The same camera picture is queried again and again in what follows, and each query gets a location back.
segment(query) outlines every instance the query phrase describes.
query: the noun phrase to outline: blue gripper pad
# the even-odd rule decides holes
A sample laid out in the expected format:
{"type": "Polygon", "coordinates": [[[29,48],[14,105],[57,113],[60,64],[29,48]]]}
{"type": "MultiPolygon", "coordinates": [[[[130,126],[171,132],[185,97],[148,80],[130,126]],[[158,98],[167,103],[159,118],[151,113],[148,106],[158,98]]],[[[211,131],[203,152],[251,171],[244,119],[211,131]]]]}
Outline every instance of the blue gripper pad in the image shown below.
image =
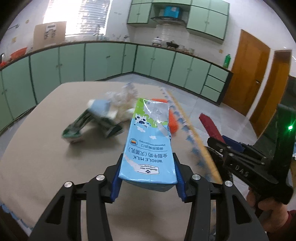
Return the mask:
{"type": "Polygon", "coordinates": [[[118,198],[120,187],[122,184],[122,179],[120,179],[118,177],[119,171],[120,171],[120,165],[118,165],[117,171],[116,171],[114,179],[112,181],[112,192],[110,195],[110,199],[112,200],[112,202],[114,202],[115,199],[118,198]]]}
{"type": "Polygon", "coordinates": [[[186,199],[185,182],[182,178],[182,175],[181,175],[181,172],[180,172],[178,166],[176,165],[176,162],[175,162],[175,170],[176,170],[176,176],[177,176],[177,184],[176,184],[177,193],[178,193],[178,196],[184,202],[186,199]]]}

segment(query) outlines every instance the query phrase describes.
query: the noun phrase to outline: drawer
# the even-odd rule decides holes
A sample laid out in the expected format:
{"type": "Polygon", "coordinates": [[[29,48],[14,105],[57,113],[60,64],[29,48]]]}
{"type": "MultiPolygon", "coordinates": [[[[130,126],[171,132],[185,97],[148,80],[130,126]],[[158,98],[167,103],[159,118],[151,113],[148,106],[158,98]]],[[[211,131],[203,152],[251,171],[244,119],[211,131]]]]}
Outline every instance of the drawer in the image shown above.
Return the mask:
{"type": "Polygon", "coordinates": [[[214,90],[219,91],[219,92],[222,91],[224,84],[225,83],[223,81],[216,79],[210,75],[207,76],[207,80],[205,82],[206,86],[211,87],[214,90]]]}
{"type": "Polygon", "coordinates": [[[217,100],[220,96],[220,92],[215,91],[207,86],[204,86],[204,88],[202,89],[201,95],[214,101],[214,102],[217,102],[217,100]]]}
{"type": "Polygon", "coordinates": [[[224,70],[222,68],[219,68],[219,67],[217,67],[215,65],[211,65],[209,75],[211,75],[211,76],[225,82],[226,79],[227,79],[228,74],[229,74],[228,71],[226,71],[226,70],[224,70]]]}

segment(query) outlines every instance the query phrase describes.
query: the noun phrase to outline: beige table surface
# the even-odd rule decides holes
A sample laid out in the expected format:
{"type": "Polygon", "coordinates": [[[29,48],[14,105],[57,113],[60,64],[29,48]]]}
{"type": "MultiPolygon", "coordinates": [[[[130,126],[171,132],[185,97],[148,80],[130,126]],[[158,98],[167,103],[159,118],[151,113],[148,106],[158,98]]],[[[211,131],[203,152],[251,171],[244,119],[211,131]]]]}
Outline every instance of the beige table surface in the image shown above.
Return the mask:
{"type": "MultiPolygon", "coordinates": [[[[91,124],[83,129],[85,141],[69,144],[61,133],[85,109],[88,100],[102,99],[108,91],[120,91],[125,83],[75,82],[59,86],[25,119],[0,161],[0,199],[28,226],[33,227],[51,199],[66,181],[88,182],[116,164],[123,152],[124,132],[104,139],[91,124]]],[[[135,84],[139,97],[164,98],[157,86],[135,84]]],[[[172,136],[172,150],[181,163],[203,175],[197,157],[179,130],[172,136]]],[[[183,240],[191,204],[184,204],[176,188],[161,193],[122,183],[119,197],[106,204],[113,240],[183,240]]],[[[82,235],[86,240],[85,206],[82,235]]]]}

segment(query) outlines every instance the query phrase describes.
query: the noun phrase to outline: blue box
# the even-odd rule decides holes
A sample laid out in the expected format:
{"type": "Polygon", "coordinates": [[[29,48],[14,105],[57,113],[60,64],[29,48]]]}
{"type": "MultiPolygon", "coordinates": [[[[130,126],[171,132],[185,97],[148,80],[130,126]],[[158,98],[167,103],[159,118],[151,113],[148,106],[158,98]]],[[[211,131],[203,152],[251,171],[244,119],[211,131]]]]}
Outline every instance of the blue box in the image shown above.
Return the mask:
{"type": "Polygon", "coordinates": [[[164,17],[173,17],[173,18],[178,18],[180,14],[180,8],[179,7],[170,7],[167,6],[165,8],[164,17]]]}

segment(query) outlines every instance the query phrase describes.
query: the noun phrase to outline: blue object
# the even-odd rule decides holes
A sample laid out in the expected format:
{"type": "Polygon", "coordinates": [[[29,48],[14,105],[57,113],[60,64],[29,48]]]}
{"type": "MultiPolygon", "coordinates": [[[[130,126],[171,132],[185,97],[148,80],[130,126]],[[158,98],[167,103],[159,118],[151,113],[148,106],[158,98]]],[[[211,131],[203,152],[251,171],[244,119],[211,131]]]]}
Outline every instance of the blue object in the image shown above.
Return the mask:
{"type": "Polygon", "coordinates": [[[173,18],[178,18],[180,14],[180,8],[179,7],[170,7],[167,6],[165,8],[164,17],[173,17],[173,18]]]}
{"type": "Polygon", "coordinates": [[[232,147],[232,149],[234,149],[238,152],[241,152],[241,153],[244,151],[243,146],[239,142],[237,142],[233,139],[230,139],[229,137],[226,137],[226,136],[222,136],[222,138],[228,146],[232,147]]]}

